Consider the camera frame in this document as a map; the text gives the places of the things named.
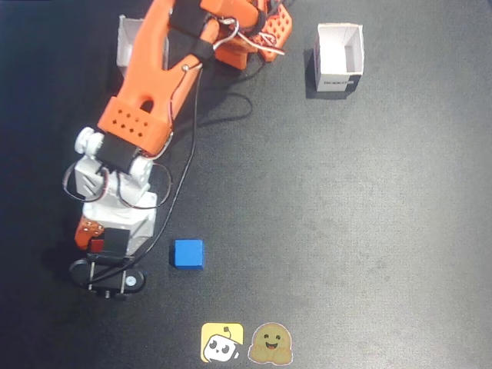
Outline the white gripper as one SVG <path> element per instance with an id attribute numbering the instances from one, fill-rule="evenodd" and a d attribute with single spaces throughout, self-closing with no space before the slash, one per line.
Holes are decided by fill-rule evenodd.
<path id="1" fill-rule="evenodd" d="M 138 207 L 153 207 L 157 195 L 145 192 Z M 92 238 L 108 233 L 109 228 L 129 231 L 126 242 L 126 255 L 134 255 L 138 249 L 153 236 L 156 209 L 142 210 L 122 204 L 115 196 L 106 195 L 102 200 L 86 203 L 75 231 L 75 243 L 81 250 L 87 250 Z"/>

